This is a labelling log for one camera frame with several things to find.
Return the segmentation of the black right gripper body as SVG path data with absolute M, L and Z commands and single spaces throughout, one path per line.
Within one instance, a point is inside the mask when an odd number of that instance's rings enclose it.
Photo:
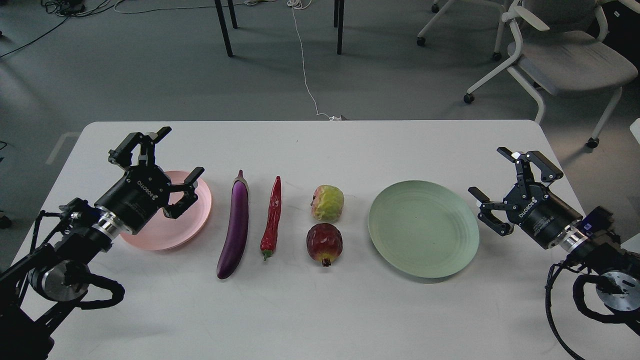
M 507 205 L 516 206 L 515 210 L 506 210 L 508 221 L 519 226 L 543 249 L 553 248 L 566 227 L 584 218 L 542 184 L 531 184 L 526 194 L 515 186 L 505 201 Z

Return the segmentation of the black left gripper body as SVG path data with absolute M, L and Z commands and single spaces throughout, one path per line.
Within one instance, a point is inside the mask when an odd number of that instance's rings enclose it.
M 169 176 L 158 166 L 132 166 L 94 205 L 138 234 L 169 203 Z

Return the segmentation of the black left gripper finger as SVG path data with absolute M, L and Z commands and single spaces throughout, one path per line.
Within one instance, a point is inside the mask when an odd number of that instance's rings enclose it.
M 131 132 L 117 148 L 109 150 L 108 162 L 120 168 L 134 167 L 133 151 L 138 147 L 137 166 L 154 167 L 156 165 L 155 147 L 171 131 L 171 127 L 164 126 L 156 132 L 147 134 Z
M 182 196 L 175 203 L 167 203 L 162 207 L 163 215 L 167 219 L 178 219 L 198 201 L 199 196 L 196 194 L 196 188 L 198 187 L 198 180 L 204 171 L 203 167 L 197 166 L 183 176 L 182 182 L 169 185 L 167 189 L 170 194 L 182 193 Z

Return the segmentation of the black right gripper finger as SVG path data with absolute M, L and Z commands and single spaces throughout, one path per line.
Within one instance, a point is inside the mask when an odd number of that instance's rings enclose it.
M 564 173 L 543 153 L 537 150 L 528 152 L 512 152 L 505 146 L 499 146 L 496 151 L 512 162 L 516 171 L 517 188 L 528 188 L 535 183 L 551 184 L 562 178 Z M 534 166 L 539 170 L 539 180 L 535 180 L 535 176 L 531 167 Z
M 468 193 L 478 202 L 477 218 L 492 229 L 496 234 L 507 236 L 512 234 L 514 226 L 510 222 L 501 221 L 493 211 L 515 212 L 518 210 L 516 203 L 493 202 L 477 187 L 469 187 Z

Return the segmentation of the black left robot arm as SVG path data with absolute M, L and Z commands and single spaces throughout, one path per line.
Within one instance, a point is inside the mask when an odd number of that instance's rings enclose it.
M 196 167 L 174 184 L 155 162 L 155 147 L 171 132 L 130 133 L 109 151 L 123 176 L 94 205 L 74 198 L 58 212 L 42 210 L 29 253 L 1 273 L 0 351 L 3 360 L 45 360 L 52 333 L 75 309 L 96 310 L 123 301 L 124 287 L 92 273 L 89 263 L 121 233 L 138 234 L 162 211 L 177 219 L 196 201 Z

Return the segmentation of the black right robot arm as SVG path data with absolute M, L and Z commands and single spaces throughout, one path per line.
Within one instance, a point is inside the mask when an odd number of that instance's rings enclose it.
M 497 152 L 514 164 L 516 180 L 500 202 L 477 187 L 468 192 L 478 203 L 478 219 L 496 234 L 507 236 L 514 227 L 543 249 L 564 249 L 564 260 L 550 266 L 544 306 L 548 325 L 558 344 L 574 360 L 580 355 L 561 337 L 552 312 L 553 288 L 562 271 L 576 274 L 572 297 L 578 312 L 602 323 L 624 325 L 639 333 L 640 260 L 636 251 L 622 248 L 612 212 L 595 207 L 580 214 L 550 190 L 563 172 L 539 151 Z

